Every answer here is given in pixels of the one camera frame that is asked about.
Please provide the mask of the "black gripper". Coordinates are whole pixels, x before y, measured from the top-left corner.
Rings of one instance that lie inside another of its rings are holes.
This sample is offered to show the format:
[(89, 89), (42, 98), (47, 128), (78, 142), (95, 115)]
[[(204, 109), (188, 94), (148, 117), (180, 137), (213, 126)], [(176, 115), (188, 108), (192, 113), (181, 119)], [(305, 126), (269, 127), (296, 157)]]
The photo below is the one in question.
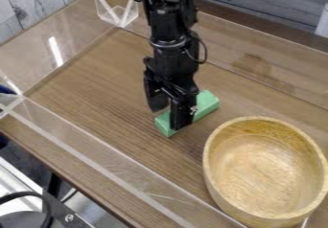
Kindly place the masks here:
[(194, 121), (197, 111), (198, 87), (194, 73), (198, 70), (200, 43), (150, 42), (154, 55), (143, 59), (143, 89), (153, 112), (169, 105), (169, 123), (173, 130), (180, 130)]

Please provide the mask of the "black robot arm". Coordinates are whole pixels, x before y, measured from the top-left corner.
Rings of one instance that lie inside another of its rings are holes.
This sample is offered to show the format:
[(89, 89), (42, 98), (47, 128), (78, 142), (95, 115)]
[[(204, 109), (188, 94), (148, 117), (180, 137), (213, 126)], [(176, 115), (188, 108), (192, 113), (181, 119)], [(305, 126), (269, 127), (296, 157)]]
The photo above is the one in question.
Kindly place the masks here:
[(201, 63), (194, 0), (135, 0), (152, 29), (154, 55), (143, 59), (143, 87), (150, 109), (169, 108), (169, 126), (190, 125), (197, 109), (194, 73)]

